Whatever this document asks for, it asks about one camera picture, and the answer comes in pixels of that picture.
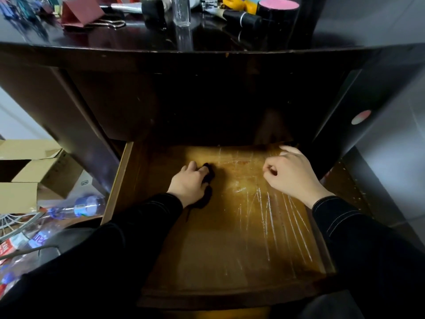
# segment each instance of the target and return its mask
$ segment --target person's right hand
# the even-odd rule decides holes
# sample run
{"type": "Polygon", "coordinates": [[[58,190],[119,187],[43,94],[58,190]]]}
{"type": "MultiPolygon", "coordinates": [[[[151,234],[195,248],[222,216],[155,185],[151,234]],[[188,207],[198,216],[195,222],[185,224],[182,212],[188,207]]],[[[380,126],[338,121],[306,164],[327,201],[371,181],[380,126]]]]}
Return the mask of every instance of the person's right hand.
{"type": "Polygon", "coordinates": [[[300,150],[287,145],[279,147],[280,155],[267,158],[263,166],[264,178],[273,188],[299,199],[310,209],[319,199],[334,195],[317,180],[300,150]]]}

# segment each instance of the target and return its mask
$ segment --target black jacket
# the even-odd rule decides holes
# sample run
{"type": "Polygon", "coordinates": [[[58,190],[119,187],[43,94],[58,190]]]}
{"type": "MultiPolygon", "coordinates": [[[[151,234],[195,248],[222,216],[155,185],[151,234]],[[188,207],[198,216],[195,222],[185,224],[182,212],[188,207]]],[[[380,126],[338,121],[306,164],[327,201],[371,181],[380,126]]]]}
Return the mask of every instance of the black jacket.
{"type": "MultiPolygon", "coordinates": [[[[117,215],[82,244],[23,275],[0,301],[0,317],[15,316],[23,307],[130,309],[181,213],[177,198],[158,194],[117,215]]],[[[318,201],[313,217],[366,318],[406,315],[421,307],[424,254],[341,198],[318,201]]]]}

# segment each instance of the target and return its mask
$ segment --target lower drawer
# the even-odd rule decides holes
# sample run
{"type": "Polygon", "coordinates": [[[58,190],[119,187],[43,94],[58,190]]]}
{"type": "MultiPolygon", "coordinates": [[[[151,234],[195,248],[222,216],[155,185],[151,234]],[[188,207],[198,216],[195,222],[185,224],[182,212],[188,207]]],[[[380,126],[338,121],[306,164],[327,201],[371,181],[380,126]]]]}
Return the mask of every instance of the lower drawer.
{"type": "Polygon", "coordinates": [[[215,166],[212,198],[184,210],[141,290],[140,306],[166,309],[253,307],[314,296],[329,288],[305,206],[263,178],[268,147],[176,146],[149,150],[129,142],[103,222],[166,192],[174,174],[195,160],[215,166]]]}

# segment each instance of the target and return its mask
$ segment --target empty water bottle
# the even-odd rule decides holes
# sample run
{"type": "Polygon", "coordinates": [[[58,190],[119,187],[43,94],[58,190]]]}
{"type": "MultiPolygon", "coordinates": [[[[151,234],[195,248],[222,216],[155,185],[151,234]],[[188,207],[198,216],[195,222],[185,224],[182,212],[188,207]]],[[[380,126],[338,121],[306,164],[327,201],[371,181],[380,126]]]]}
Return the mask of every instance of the empty water bottle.
{"type": "Polygon", "coordinates": [[[105,211],[105,201],[103,197],[89,196],[78,198],[73,204],[67,207],[52,207],[48,213],[53,218],[65,220],[81,216],[102,215],[105,211]]]}

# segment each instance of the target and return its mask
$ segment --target white wire rack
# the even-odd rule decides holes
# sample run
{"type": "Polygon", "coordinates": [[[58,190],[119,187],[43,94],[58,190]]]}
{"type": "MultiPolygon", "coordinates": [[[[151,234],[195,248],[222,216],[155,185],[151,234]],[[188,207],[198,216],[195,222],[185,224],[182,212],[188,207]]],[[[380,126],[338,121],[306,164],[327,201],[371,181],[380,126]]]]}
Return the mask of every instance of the white wire rack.
{"type": "Polygon", "coordinates": [[[43,213],[0,215],[0,243],[34,223],[43,213]]]}

